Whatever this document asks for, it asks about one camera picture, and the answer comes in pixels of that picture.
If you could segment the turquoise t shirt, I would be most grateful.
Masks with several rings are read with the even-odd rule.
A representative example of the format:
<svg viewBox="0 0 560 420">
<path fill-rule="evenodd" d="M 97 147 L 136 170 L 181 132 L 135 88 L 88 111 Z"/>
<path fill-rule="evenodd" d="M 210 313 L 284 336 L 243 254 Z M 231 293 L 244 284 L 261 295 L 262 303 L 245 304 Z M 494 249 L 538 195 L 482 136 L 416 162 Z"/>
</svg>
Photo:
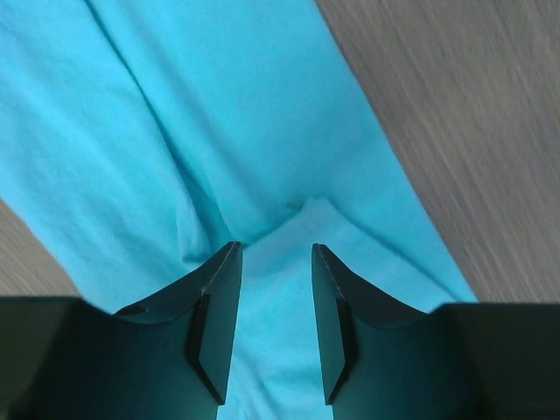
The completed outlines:
<svg viewBox="0 0 560 420">
<path fill-rule="evenodd" d="M 243 247 L 222 419 L 329 419 L 312 245 L 475 295 L 312 1 L 4 1 L 1 197 L 107 312 Z"/>
</svg>

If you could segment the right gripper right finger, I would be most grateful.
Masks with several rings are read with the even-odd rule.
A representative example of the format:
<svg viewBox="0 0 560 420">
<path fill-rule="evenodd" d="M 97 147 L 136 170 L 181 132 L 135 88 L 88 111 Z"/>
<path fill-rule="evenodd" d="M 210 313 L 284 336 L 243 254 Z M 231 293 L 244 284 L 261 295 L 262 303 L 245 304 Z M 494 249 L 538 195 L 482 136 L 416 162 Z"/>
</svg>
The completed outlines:
<svg viewBox="0 0 560 420">
<path fill-rule="evenodd" d="M 556 419 L 557 304 L 443 304 L 429 313 L 311 252 L 326 403 L 337 419 Z"/>
</svg>

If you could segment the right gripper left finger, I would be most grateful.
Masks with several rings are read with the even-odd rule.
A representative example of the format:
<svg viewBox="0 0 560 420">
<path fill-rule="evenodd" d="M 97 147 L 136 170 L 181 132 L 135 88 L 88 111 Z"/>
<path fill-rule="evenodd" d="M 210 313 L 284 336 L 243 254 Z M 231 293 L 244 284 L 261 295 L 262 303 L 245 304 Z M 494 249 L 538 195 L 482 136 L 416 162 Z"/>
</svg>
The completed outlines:
<svg viewBox="0 0 560 420">
<path fill-rule="evenodd" d="M 216 418 L 241 285 L 242 247 L 231 241 L 113 314 L 78 297 L 3 297 L 2 418 Z"/>
</svg>

